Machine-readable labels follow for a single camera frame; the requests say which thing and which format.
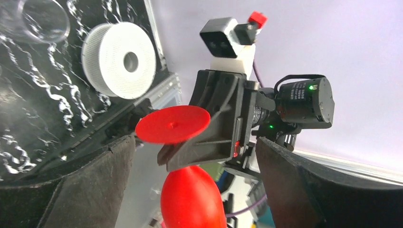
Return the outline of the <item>red wine glass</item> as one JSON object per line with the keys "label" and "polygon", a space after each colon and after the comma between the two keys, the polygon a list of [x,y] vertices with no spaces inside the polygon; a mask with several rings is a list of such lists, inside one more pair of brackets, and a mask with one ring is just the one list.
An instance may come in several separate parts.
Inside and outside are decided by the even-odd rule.
{"label": "red wine glass", "polygon": [[211,115],[194,105],[172,106],[141,118],[137,136],[163,144],[173,155],[166,160],[169,172],[161,191],[161,214],[167,228],[225,228],[220,191],[213,178],[190,155],[191,143],[210,125]]}

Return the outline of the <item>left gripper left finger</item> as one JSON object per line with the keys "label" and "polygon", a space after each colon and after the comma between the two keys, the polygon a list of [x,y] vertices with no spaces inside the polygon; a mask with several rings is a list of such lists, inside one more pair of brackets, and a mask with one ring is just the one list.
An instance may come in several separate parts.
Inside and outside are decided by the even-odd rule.
{"label": "left gripper left finger", "polygon": [[113,228],[135,153],[127,135],[28,180],[0,186],[3,228]]}

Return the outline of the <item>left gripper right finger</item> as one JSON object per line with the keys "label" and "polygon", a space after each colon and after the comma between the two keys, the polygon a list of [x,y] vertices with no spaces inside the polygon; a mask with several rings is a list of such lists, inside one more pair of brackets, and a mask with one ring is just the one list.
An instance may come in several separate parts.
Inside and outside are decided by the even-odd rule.
{"label": "left gripper right finger", "polygon": [[400,228],[401,186],[351,176],[266,139],[257,161],[278,228]]}

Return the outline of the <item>clear champagne flute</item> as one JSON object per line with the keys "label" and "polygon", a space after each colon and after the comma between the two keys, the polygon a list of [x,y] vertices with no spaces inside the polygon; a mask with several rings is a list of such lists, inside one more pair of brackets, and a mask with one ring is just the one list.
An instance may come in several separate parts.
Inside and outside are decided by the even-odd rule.
{"label": "clear champagne flute", "polygon": [[0,33],[22,43],[58,43],[68,37],[70,21],[56,0],[2,0]]}

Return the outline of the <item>white filament spool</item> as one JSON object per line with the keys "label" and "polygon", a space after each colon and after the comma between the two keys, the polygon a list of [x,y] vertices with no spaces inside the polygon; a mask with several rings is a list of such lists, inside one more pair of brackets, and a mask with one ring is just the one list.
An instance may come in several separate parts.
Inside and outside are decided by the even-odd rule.
{"label": "white filament spool", "polygon": [[82,67],[90,84],[106,96],[137,99],[156,72],[151,39],[131,22],[95,26],[84,40]]}

